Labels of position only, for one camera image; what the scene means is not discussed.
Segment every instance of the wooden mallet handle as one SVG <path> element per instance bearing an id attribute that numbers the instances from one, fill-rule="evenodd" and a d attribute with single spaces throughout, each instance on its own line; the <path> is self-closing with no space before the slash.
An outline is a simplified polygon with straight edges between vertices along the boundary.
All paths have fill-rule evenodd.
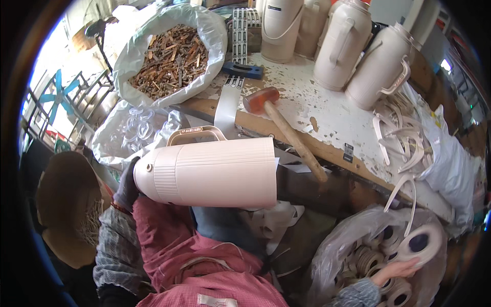
<path id="1" fill-rule="evenodd" d="M 319 182 L 326 182 L 327 175 L 322 166 L 317 162 L 312 152 L 308 149 L 305 144 L 300 140 L 296 131 L 290 126 L 286 119 L 281 115 L 278 109 L 267 100 L 264 102 L 264 111 L 273 120 L 273 122 L 278 126 L 281 132 L 288 139 L 288 142 L 293 146 L 293 148 L 299 153 L 300 157 L 305 161 L 308 168 L 312 171 L 314 176 Z"/>

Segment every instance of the peeling white paint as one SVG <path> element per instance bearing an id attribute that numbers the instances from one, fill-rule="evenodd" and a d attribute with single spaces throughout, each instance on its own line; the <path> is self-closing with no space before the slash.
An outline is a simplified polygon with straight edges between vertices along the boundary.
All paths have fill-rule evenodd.
<path id="1" fill-rule="evenodd" d="M 248 58 L 248 64 L 264 67 L 265 73 L 261 81 L 245 80 L 239 110 L 245 112 L 243 96 L 275 86 L 280 91 L 278 110 L 294 129 L 309 133 L 335 148 L 344 149 L 345 142 L 352 145 L 353 155 L 361 159 L 376 177 L 387 183 L 397 184 L 401 177 L 397 169 L 403 162 L 391 157 L 391 165 L 385 165 L 373 128 L 372 112 L 355 106 L 344 92 L 330 91 L 315 83 L 312 76 L 313 61 L 295 56 L 288 64 L 277 64 L 266 61 L 260 54 L 253 54 Z M 226 78 L 226 74 L 220 73 L 197 97 L 218 99 Z M 317 120 L 317 132 L 310 128 L 312 125 L 307 125 L 312 116 Z M 448 203 L 433 192 L 426 182 L 416 184 L 418 203 L 428 204 L 439 216 L 451 221 L 453 214 Z M 404 185 L 401 190 L 412 196 L 409 185 Z"/>

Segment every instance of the worker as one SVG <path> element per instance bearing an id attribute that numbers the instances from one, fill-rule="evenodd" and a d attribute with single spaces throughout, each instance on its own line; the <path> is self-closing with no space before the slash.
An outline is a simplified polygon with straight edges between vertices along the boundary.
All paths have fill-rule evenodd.
<path id="1" fill-rule="evenodd" d="M 263 268 L 266 253 L 236 208 L 186 207 L 139 197 L 131 161 L 99 218 L 93 277 L 100 305 L 288 306 Z M 389 278 L 414 273 L 418 259 L 394 262 L 339 293 L 327 307 L 376 306 Z M 156 293 L 145 297 L 149 278 Z"/>

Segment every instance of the gray plaid sleeve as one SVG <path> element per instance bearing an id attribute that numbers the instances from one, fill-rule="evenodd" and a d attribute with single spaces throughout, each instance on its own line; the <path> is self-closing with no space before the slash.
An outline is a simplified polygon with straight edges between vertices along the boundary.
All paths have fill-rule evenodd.
<path id="1" fill-rule="evenodd" d="M 374 307 L 380 302 L 379 287 L 369 278 L 342 289 L 339 294 L 324 307 Z"/>
<path id="2" fill-rule="evenodd" d="M 99 221 L 99 245 L 93 270 L 96 286 L 113 284 L 138 295 L 138 287 L 147 275 L 143 270 L 135 220 L 110 206 Z"/>

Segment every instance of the blue fan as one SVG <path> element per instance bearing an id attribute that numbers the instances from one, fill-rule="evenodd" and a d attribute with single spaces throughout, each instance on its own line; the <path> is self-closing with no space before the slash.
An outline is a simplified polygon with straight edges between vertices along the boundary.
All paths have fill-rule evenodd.
<path id="1" fill-rule="evenodd" d="M 42 94 L 41 96 L 39 96 L 39 103 L 41 105 L 48 101 L 55 102 L 53 103 L 53 107 L 51 108 L 51 112 L 50 112 L 50 120 L 49 120 L 50 125 L 53 125 L 53 123 L 55 122 L 56 111 L 58 110 L 58 105 L 60 104 L 63 106 L 63 108 L 65 109 L 68 115 L 73 114 L 73 108 L 72 106 L 70 106 L 70 103 L 68 103 L 68 101 L 65 99 L 65 95 L 71 92 L 75 87 L 79 86 L 80 81 L 78 79 L 73 80 L 73 82 L 70 83 L 70 85 L 63 88 L 61 86 L 61 69 L 58 69 L 55 74 L 55 85 L 56 85 L 56 95 Z"/>

